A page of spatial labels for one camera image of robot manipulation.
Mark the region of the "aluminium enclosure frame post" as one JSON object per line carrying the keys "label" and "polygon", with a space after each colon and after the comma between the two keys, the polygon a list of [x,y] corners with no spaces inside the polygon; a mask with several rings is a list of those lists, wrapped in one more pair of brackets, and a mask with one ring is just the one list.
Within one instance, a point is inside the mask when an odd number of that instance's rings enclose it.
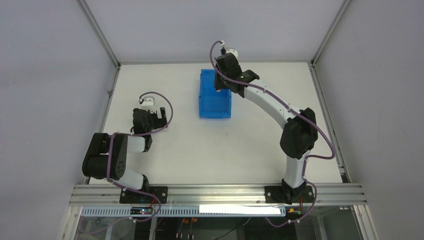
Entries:
{"label": "aluminium enclosure frame post", "polygon": [[333,143],[333,145],[335,147],[335,159],[337,161],[340,176],[341,176],[342,182],[344,184],[351,182],[351,176],[350,176],[348,168],[346,167],[346,163],[344,161],[343,154],[342,154],[341,149],[340,149],[338,136],[337,136],[336,131],[334,129],[333,119],[332,119],[331,111],[330,111],[330,108],[329,108],[329,102],[328,102],[327,96],[326,96],[324,88],[323,88],[323,83],[322,83],[322,81],[319,77],[319,69],[320,69],[319,68],[319,62],[320,62],[320,59],[321,59],[326,47],[328,46],[328,44],[331,41],[333,34],[335,33],[339,23],[341,22],[343,16],[347,12],[348,7],[351,5],[351,3],[352,3],[351,0],[343,0],[342,1],[335,17],[333,18],[328,30],[326,31],[326,33],[324,35],[323,40],[321,41],[317,51],[315,52],[312,59],[308,63],[309,72],[310,72],[310,75],[312,77],[312,81],[313,81],[313,84],[314,84],[314,87],[315,87],[315,91],[317,93],[317,97],[318,97],[318,101],[319,101],[319,104],[320,104],[321,111],[323,113],[324,121],[325,121],[326,128],[327,128],[328,134],[329,134],[329,139],[331,140],[331,142]]}

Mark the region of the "left aluminium frame post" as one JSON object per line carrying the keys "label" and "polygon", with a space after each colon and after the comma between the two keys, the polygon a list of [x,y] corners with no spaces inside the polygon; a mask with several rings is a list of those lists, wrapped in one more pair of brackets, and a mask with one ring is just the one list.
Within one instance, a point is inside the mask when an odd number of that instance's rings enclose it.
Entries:
{"label": "left aluminium frame post", "polygon": [[76,1],[82,14],[84,15],[86,21],[90,25],[92,32],[96,36],[99,44],[103,48],[104,52],[106,53],[108,59],[112,63],[113,66],[113,72],[112,72],[112,79],[109,81],[109,85],[107,88],[107,101],[105,103],[105,106],[103,108],[101,119],[99,126],[97,128],[98,132],[102,132],[105,128],[107,116],[109,113],[110,105],[112,102],[113,94],[115,91],[115,86],[117,79],[119,77],[119,73],[121,70],[121,62],[118,60],[115,52],[113,51],[109,41],[107,40],[106,35],[104,34],[100,24],[98,23],[93,11],[91,10],[89,3],[86,0],[77,0]]}

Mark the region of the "aluminium front rail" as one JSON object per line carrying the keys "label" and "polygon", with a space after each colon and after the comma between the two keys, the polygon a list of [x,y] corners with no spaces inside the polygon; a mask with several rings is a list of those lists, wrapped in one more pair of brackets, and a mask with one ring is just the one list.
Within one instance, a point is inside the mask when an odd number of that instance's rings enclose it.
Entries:
{"label": "aluminium front rail", "polygon": [[[163,206],[194,207],[199,205],[277,206],[266,203],[265,186],[279,184],[169,184],[167,203]],[[119,203],[121,189],[110,184],[77,184],[70,206],[123,206]],[[313,189],[316,206],[367,205],[363,188],[358,183],[318,183]],[[310,206],[312,203],[293,203]]]}

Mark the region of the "blue plastic bin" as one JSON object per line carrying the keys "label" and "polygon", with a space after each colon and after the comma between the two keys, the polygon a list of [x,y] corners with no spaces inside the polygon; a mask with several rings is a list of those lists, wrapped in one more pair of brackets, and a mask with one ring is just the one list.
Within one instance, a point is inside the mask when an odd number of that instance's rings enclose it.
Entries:
{"label": "blue plastic bin", "polygon": [[229,89],[217,91],[214,87],[214,69],[201,69],[199,78],[198,111],[201,119],[230,119],[232,93]]}

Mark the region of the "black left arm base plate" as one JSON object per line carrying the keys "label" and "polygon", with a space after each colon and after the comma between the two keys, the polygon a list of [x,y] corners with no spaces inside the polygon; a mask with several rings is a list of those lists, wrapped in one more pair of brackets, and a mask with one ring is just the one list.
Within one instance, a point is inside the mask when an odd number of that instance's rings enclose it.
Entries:
{"label": "black left arm base plate", "polygon": [[[149,188],[150,194],[156,196],[161,204],[166,204],[168,201],[168,190],[167,186],[151,186]],[[154,197],[136,193],[134,191],[122,190],[119,196],[120,204],[150,204],[151,202],[157,201]]]}

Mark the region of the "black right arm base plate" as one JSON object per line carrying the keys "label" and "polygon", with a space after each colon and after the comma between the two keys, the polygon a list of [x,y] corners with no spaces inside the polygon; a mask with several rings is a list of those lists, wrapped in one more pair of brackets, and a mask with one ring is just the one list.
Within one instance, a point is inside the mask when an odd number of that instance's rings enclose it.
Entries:
{"label": "black right arm base plate", "polygon": [[283,203],[292,205],[300,203],[301,200],[303,203],[312,203],[315,194],[310,185],[303,185],[298,188],[268,185],[264,187],[264,197],[267,204]]}

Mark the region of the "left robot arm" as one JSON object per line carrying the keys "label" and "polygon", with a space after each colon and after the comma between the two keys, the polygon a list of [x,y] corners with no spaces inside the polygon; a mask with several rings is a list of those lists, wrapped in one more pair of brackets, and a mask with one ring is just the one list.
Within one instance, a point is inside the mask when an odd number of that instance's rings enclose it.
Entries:
{"label": "left robot arm", "polygon": [[133,127],[135,135],[128,133],[93,134],[82,163],[82,173],[86,177],[98,180],[110,180],[123,188],[150,192],[147,176],[127,167],[128,153],[148,152],[153,143],[152,135],[168,123],[166,109],[133,109]]}

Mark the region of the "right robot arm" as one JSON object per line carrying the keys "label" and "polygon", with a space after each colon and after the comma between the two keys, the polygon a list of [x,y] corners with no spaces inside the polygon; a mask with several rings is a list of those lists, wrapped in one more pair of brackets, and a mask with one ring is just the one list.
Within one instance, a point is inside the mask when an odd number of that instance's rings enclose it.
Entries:
{"label": "right robot arm", "polygon": [[306,156],[318,139],[315,112],[310,108],[291,108],[282,104],[276,95],[252,70],[242,71],[233,53],[224,53],[214,60],[216,90],[230,90],[259,106],[281,127],[279,145],[286,155],[286,170],[281,188],[274,198],[286,204],[301,195],[306,187],[303,178]]}

